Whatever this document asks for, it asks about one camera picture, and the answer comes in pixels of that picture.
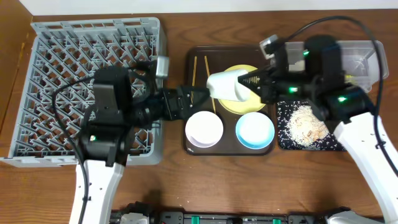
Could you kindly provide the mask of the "white cup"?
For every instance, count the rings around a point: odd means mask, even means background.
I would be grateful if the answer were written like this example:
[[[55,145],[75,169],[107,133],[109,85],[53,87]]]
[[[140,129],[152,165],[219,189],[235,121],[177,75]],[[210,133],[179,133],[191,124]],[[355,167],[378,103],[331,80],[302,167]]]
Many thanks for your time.
[[[245,69],[237,69],[210,75],[206,82],[210,96],[219,100],[247,101],[251,91],[238,82],[240,76],[247,74]]]

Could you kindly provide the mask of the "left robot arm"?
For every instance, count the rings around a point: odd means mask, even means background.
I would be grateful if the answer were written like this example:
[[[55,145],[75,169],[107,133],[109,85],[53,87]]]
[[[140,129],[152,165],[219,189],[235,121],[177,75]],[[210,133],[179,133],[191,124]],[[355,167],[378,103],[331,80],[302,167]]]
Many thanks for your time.
[[[137,128],[188,119],[210,97],[205,87],[158,88],[155,67],[111,66],[95,71],[95,103],[75,143],[80,165],[70,223],[108,223]]]

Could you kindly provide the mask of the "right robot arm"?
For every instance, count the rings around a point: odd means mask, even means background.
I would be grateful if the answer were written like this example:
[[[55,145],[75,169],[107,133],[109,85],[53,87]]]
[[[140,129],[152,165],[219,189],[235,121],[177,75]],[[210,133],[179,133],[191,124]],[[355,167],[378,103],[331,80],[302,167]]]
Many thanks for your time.
[[[342,51],[330,35],[303,43],[304,69],[289,70],[286,42],[273,35],[259,47],[274,64],[238,78],[262,103],[306,101],[355,161],[382,210],[385,223],[397,223],[397,150],[376,105],[364,90],[346,82]]]

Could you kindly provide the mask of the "light blue bowl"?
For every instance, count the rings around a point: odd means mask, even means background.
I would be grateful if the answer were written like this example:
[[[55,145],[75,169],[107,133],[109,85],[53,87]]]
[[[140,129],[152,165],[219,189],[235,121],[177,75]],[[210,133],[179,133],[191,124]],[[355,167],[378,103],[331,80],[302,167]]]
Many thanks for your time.
[[[259,112],[250,112],[240,117],[236,123],[235,133],[243,146],[253,150],[270,146],[275,137],[272,120]]]

